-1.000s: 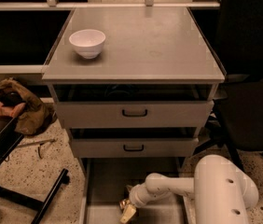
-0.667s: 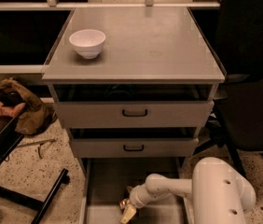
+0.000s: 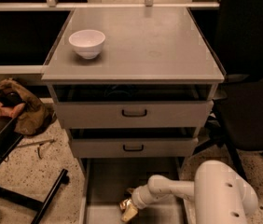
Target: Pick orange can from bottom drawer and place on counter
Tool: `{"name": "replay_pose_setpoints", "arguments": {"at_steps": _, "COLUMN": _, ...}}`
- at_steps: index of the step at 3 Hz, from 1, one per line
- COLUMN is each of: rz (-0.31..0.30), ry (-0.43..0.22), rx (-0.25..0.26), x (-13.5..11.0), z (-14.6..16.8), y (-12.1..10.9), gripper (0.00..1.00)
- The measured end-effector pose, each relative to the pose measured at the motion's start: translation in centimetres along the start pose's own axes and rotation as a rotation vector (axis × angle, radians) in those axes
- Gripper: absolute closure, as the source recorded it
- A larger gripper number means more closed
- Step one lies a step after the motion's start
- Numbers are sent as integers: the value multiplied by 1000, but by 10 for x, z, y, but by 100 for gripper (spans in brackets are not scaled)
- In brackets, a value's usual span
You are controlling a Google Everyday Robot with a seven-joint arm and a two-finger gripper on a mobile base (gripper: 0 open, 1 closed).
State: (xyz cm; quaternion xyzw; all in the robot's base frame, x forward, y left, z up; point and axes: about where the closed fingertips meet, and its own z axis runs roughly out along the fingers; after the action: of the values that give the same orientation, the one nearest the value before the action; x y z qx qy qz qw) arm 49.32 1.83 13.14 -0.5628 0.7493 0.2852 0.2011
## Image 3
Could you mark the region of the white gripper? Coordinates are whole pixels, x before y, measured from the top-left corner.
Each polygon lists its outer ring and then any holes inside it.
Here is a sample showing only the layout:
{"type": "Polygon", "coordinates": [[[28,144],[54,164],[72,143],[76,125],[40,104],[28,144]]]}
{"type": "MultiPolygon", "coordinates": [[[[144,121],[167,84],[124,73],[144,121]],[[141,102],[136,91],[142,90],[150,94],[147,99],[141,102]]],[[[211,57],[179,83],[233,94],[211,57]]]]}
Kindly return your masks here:
{"type": "Polygon", "coordinates": [[[147,208],[157,199],[157,195],[150,191],[148,185],[139,186],[136,189],[127,188],[126,192],[131,195],[131,204],[125,211],[122,211],[121,220],[125,223],[131,221],[138,214],[138,209],[147,208]]]}

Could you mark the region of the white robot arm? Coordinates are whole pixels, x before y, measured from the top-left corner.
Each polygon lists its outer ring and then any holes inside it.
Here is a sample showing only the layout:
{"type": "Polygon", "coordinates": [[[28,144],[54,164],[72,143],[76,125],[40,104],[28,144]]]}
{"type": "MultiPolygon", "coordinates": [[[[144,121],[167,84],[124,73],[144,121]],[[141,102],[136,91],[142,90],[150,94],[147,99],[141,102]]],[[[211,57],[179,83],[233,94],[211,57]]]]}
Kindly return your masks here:
{"type": "Polygon", "coordinates": [[[195,204],[197,224],[247,224],[258,208],[253,187],[222,161],[210,160],[198,167],[192,181],[149,177],[120,203],[121,220],[129,222],[140,210],[171,195],[195,204]]]}

